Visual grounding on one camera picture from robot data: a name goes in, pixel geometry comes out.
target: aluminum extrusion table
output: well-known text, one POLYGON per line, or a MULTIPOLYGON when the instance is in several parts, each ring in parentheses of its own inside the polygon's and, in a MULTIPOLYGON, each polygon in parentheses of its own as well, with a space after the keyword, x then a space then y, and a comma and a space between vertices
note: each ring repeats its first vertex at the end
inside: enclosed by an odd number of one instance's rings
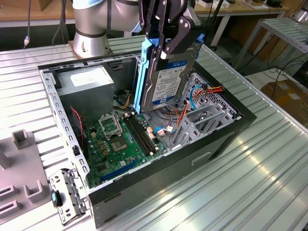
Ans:
MULTIPOLYGON (((115 53, 136 51, 143 40, 110 45, 115 53)), ((0 139, 33 131, 47 177, 69 161, 37 66, 73 59, 68 45, 0 53, 0 139)), ((257 120, 220 157, 100 230, 301 230, 308 221, 308 131, 207 47, 198 62, 257 120)), ((23 229, 95 230, 89 213, 63 228, 51 201, 0 226, 23 229)))
MULTIPOLYGON (((294 48, 300 50, 303 53, 308 52, 308 25, 300 24, 291 18, 261 19, 256 25, 251 35, 249 36, 241 52, 237 56, 237 60, 234 65, 235 69, 237 69, 239 64, 242 62, 243 57, 245 56, 246 52, 248 51, 249 47, 255 40, 256 36, 258 35, 258 32, 262 27, 267 29, 268 33, 260 42, 254 54, 257 53, 265 45, 271 34, 278 36, 279 38, 283 39, 284 41, 292 45, 294 48)), ((292 52, 294 52, 294 49, 291 49, 286 55, 286 57, 289 58, 292 52)))

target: red cable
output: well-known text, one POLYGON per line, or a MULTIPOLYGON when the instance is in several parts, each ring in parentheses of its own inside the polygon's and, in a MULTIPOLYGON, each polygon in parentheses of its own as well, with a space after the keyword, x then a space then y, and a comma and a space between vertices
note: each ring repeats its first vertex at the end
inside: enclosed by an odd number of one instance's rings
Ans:
POLYGON ((80 123, 81 139, 82 139, 82 141, 81 141, 81 149, 83 151, 83 140, 84 140, 84 137, 83 137, 83 127, 82 127, 82 122, 81 122, 81 116, 78 114, 78 112, 73 107, 71 107, 70 109, 77 115, 79 123, 80 123))

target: metal bracket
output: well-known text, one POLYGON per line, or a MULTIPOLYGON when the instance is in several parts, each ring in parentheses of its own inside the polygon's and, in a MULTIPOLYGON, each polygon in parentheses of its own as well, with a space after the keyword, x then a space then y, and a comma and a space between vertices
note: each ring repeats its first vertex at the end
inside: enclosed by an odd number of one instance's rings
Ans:
POLYGON ((90 206, 85 198, 87 194, 76 169, 61 169, 54 173, 49 181, 52 190, 59 192, 58 195, 63 202, 62 206, 58 207, 62 225, 66 226, 85 214, 90 206))

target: connector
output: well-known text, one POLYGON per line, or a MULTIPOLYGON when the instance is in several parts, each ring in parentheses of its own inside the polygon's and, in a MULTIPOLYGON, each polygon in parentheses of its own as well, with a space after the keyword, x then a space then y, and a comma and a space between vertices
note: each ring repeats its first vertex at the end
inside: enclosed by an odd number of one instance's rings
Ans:
POLYGON ((25 40, 24 40, 24 48, 26 48, 26 46, 28 46, 29 42, 30 42, 30 36, 27 35, 27 36, 25 37, 25 40))
POLYGON ((158 136, 165 136, 164 130, 163 130, 163 129, 158 130, 158 131, 157 131, 157 135, 158 135, 158 136))
POLYGON ((202 89, 207 90, 207 82, 202 83, 202 89))

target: chip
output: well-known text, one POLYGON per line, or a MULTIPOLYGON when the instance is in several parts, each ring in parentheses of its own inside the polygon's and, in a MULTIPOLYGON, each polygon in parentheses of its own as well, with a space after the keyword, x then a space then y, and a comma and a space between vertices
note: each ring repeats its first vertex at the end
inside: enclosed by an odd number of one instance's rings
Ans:
POLYGON ((106 168, 107 168, 107 167, 106 167, 105 164, 102 164, 102 165, 97 166, 97 169, 98 169, 100 172, 104 171, 106 168))
POLYGON ((115 152, 128 148, 125 139, 121 136, 111 139, 110 144, 115 152))

